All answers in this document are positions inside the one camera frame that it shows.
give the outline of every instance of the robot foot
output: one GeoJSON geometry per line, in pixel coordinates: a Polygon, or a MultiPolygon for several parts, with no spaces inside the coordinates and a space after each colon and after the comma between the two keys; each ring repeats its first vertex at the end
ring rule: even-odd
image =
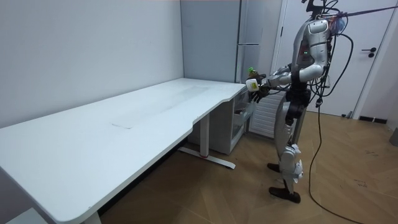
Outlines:
{"type": "Polygon", "coordinates": [[[299,193],[294,192],[294,194],[291,194],[289,192],[289,190],[287,190],[286,188],[270,187],[269,193],[275,197],[279,197],[284,200],[290,200],[291,202],[294,202],[294,203],[301,202],[301,197],[300,197],[299,193]]]}
{"type": "Polygon", "coordinates": [[[272,163],[268,163],[267,164],[268,169],[275,171],[275,172],[280,172],[279,171],[279,164],[272,164],[272,163]]]}

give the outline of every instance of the door handle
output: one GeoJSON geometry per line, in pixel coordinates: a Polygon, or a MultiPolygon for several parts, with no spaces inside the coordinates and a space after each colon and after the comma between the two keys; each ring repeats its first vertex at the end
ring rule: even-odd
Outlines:
{"type": "Polygon", "coordinates": [[[371,49],[362,49],[362,51],[370,51],[370,52],[376,52],[377,48],[372,47],[371,49]]]}

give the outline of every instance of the robot leg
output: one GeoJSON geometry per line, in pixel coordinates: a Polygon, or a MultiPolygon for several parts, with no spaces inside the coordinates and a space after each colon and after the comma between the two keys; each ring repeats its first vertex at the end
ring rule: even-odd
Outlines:
{"type": "Polygon", "coordinates": [[[302,177],[302,163],[301,161],[295,163],[296,154],[299,154],[299,147],[296,144],[291,144],[294,119],[289,116],[290,102],[286,102],[284,98],[278,107],[276,113],[274,139],[275,146],[278,153],[279,164],[268,164],[268,168],[280,172],[284,180],[285,187],[279,189],[270,187],[270,194],[290,200],[295,203],[300,203],[300,195],[294,192],[294,183],[297,183],[302,177]]]}

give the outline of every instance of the white door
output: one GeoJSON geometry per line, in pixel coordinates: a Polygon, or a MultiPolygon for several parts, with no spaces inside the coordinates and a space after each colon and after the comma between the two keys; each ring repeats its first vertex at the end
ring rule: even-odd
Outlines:
{"type": "MultiPolygon", "coordinates": [[[[358,12],[395,6],[396,4],[397,0],[340,0],[335,7],[343,12],[358,12]]],[[[296,33],[310,16],[309,12],[305,12],[306,7],[307,4],[302,4],[301,1],[287,0],[283,33],[280,38],[275,68],[292,62],[293,42],[296,33]]],[[[362,49],[366,50],[375,47],[377,48],[375,51],[377,55],[392,13],[393,10],[387,10],[349,17],[348,26],[344,34],[354,40],[353,56],[333,93],[323,99],[322,113],[340,116],[354,111],[373,61],[376,58],[369,58],[370,51],[362,51],[362,49]]],[[[343,71],[350,48],[349,40],[343,36],[337,38],[336,50],[329,72],[331,87],[343,71]]],[[[330,90],[331,88],[326,89],[325,94],[329,93],[330,90]]],[[[315,107],[316,100],[317,97],[308,106],[307,109],[309,111],[318,111],[315,107]]]]}

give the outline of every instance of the white wall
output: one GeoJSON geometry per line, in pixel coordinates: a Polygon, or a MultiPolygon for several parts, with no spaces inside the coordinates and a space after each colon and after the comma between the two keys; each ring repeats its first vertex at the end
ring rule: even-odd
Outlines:
{"type": "Polygon", "coordinates": [[[398,95],[397,64],[398,13],[395,11],[359,99],[354,118],[357,119],[359,116],[388,118],[393,106],[392,100],[398,95]]]}
{"type": "Polygon", "coordinates": [[[278,35],[277,30],[282,0],[267,0],[265,5],[266,12],[262,30],[259,68],[257,68],[257,71],[269,75],[274,56],[275,41],[278,35]]]}
{"type": "Polygon", "coordinates": [[[395,100],[391,101],[391,112],[387,118],[387,125],[392,130],[398,128],[398,94],[395,96],[395,100]]]}
{"type": "MultiPolygon", "coordinates": [[[[2,128],[183,77],[180,2],[2,0],[0,52],[2,128]]],[[[32,205],[0,173],[0,223],[32,205]]]]}

